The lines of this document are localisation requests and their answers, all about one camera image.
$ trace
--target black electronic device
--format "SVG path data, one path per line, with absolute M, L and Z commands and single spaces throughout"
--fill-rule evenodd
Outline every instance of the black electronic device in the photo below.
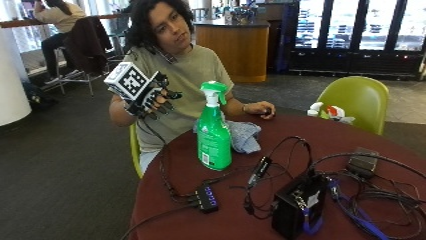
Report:
M 271 227 L 287 240 L 297 238 L 303 227 L 319 227 L 326 187 L 322 175 L 302 173 L 277 191 Z
M 376 158 L 374 156 L 378 155 L 378 152 L 358 147 L 355 153 L 359 153 L 359 155 L 350 156 L 346 169 L 359 177 L 368 179 L 374 176 L 376 165 Z
M 210 213 L 218 210 L 218 203 L 213 194 L 213 189 L 209 184 L 203 183 L 195 191 L 198 198 L 198 208 L 201 212 Z

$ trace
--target green spray bottle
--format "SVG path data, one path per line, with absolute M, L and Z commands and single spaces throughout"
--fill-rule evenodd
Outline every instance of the green spray bottle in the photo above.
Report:
M 222 120 L 219 103 L 226 104 L 226 85 L 209 81 L 201 84 L 206 106 L 197 124 L 198 159 L 210 169 L 223 170 L 230 164 L 230 132 Z

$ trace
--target glass door refrigerator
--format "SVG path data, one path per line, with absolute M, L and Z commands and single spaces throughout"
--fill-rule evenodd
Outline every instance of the glass door refrigerator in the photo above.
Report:
M 290 71 L 415 77 L 426 1 L 301 0 Z

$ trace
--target table top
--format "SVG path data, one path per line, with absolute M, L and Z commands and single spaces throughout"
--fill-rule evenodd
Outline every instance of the table top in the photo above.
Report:
M 299 136 L 306 139 L 311 147 L 314 161 L 330 154 L 354 152 L 356 147 L 363 147 L 375 150 L 380 156 L 403 162 L 418 171 L 426 172 L 426 160 L 414 152 L 382 136 L 331 120 L 295 115 L 278 115 L 271 121 L 261 120 L 258 116 L 250 115 L 231 120 L 253 122 L 261 126 L 258 143 L 262 150 L 259 152 L 249 155 L 233 152 L 230 167 L 223 171 L 210 170 L 201 165 L 197 159 L 195 134 L 186 132 L 170 142 L 169 151 L 163 158 L 166 176 L 179 194 L 191 193 L 205 179 L 219 177 L 238 168 L 247 169 L 238 171 L 238 174 L 230 174 L 225 180 L 211 184 L 219 205 L 218 211 L 203 214 L 197 209 L 189 208 L 170 212 L 138 226 L 130 233 L 130 239 L 282 239 L 283 237 L 271 228 L 270 218 L 258 220 L 246 213 L 242 207 L 245 190 L 241 186 L 246 186 L 251 168 L 262 156 L 269 155 L 279 141 L 287 136 Z M 290 143 L 282 144 L 271 155 L 273 162 L 286 165 L 290 149 Z M 318 164 L 317 170 L 337 171 L 343 169 L 347 159 L 348 157 L 339 157 L 326 160 Z M 182 204 L 173 202 L 170 199 L 158 170 L 159 162 L 161 156 L 158 155 L 150 163 L 138 185 L 132 216 L 133 225 L 142 219 L 182 207 Z M 306 169 L 307 164 L 307 153 L 302 147 L 295 147 L 290 163 L 289 173 L 297 176 Z M 394 181 L 412 184 L 418 189 L 420 198 L 424 196 L 424 179 L 395 164 L 379 160 L 375 173 Z M 271 181 L 261 182 L 251 189 L 254 203 L 257 205 L 265 204 L 267 208 L 273 201 L 274 193 L 289 181 L 289 176 L 282 175 Z M 386 212 L 386 217 L 394 216 L 388 210 L 394 208 L 392 204 L 384 201 L 384 204 L 379 203 L 380 206 L 378 208 L 374 206 L 367 210 L 372 211 L 372 216 L 379 215 L 383 217 L 383 212 Z M 366 233 L 355 227 L 345 216 L 329 193 L 326 194 L 322 216 L 323 225 L 315 236 L 302 233 L 298 239 L 368 238 Z
M 128 14 L 106 14 L 106 15 L 98 15 L 100 19 L 113 19 L 122 16 L 128 16 Z M 13 20 L 13 21 L 4 21 L 0 22 L 1 28 L 13 28 L 13 27 L 26 27 L 26 26 L 37 26 L 44 25 L 46 23 L 40 22 L 37 19 L 21 19 L 21 20 Z

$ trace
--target hand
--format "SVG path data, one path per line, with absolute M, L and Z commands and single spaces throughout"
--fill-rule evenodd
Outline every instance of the hand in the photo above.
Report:
M 263 119 L 271 119 L 275 116 L 275 106 L 265 101 L 245 104 L 242 110 L 247 114 L 261 115 Z

